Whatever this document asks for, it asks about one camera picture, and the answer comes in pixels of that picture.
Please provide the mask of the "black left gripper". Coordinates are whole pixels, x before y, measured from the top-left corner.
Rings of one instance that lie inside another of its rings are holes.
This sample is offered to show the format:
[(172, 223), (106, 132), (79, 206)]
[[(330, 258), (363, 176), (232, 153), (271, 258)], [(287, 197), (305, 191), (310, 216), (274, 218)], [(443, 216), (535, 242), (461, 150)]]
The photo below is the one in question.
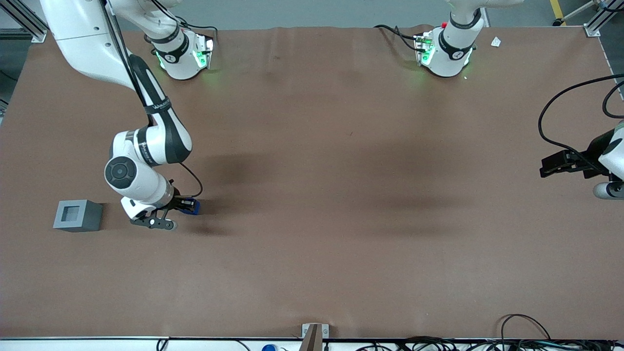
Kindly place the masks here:
[[(583, 171), (584, 178), (605, 176), (607, 168), (599, 162), (599, 157), (604, 153), (611, 142), (614, 130), (601, 134), (594, 138), (583, 152), (584, 162), (576, 153), (570, 150), (561, 150), (542, 158), (539, 169), (540, 177), (546, 178), (559, 173), (577, 173)], [(585, 163), (591, 168), (585, 169)]]

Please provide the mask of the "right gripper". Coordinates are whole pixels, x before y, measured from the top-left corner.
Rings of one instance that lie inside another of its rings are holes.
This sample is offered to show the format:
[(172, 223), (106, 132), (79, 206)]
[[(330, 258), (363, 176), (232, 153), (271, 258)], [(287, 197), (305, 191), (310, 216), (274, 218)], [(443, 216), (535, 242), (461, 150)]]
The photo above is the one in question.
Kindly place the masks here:
[(197, 199), (176, 195), (178, 193), (178, 191), (154, 191), (143, 199), (123, 197), (120, 202), (131, 219), (131, 224), (148, 229), (173, 231), (177, 228), (177, 223), (167, 218), (169, 210), (197, 213)]

